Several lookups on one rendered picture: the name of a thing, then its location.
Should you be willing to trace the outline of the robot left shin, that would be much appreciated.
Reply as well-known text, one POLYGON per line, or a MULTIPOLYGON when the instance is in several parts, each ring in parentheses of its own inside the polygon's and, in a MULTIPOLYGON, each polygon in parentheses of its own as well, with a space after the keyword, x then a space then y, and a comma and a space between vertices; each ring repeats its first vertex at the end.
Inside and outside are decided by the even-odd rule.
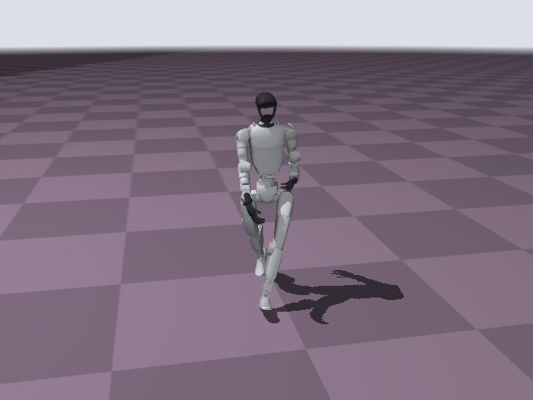
MULTIPOLYGON (((283 250, 283 249, 282 249, 283 250)), ((267 256, 266 266, 265 266, 265 282, 262 291, 262 298, 266 295, 266 298, 269 297, 271 286, 276 279, 278 269, 281 262, 282 251, 280 248, 276 248, 271 256, 267 256)))

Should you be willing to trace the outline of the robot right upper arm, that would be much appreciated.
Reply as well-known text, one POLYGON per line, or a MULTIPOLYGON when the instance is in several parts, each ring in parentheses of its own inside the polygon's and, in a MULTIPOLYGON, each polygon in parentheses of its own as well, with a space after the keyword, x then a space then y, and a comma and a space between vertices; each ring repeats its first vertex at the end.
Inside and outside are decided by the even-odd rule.
POLYGON ((251 128, 244 128, 237 132, 235 140, 237 143, 237 157, 240 163, 241 173, 249 173, 251 171, 251 163, 247 161, 248 158, 248 144, 250 139, 251 128))

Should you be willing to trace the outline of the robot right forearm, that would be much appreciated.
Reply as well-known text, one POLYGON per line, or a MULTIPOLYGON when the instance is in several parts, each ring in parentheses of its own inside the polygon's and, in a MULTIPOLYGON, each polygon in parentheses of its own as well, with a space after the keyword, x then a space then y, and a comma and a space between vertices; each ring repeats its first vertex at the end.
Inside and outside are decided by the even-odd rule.
POLYGON ((237 165, 237 171, 238 171, 238 180, 239 180, 239 183, 240 183, 240 191, 242 193, 241 200, 244 203, 245 202, 245 198, 243 196, 244 193, 249 193, 250 196, 252 197, 252 195, 251 195, 250 175, 248 173, 246 173, 246 172, 241 172, 240 163, 238 163, 238 165, 237 165))

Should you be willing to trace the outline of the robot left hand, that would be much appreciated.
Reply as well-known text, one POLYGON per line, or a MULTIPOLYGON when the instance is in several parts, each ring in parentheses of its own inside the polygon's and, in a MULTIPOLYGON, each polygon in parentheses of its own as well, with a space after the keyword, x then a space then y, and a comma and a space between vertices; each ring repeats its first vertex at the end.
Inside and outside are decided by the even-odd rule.
POLYGON ((286 186, 285 186, 285 187, 280 187, 280 188, 285 188, 285 189, 283 189, 283 190, 287 190, 287 191, 290 192, 290 191, 292 190, 294 184, 297 183, 297 180, 298 180, 297 178, 293 178, 293 179, 291 180, 291 176, 290 176, 290 179, 289 179, 288 182, 281 183, 281 185, 286 185, 286 186))

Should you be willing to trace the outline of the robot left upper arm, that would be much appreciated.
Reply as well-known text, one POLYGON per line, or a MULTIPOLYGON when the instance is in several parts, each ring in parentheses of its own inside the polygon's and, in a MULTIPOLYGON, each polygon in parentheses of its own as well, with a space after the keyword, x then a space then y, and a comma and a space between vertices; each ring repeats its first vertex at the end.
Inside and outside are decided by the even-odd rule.
POLYGON ((297 146, 297 131, 291 123, 282 123, 286 133, 286 159, 289 163, 295 163, 301 159, 300 153, 296 150, 297 146))

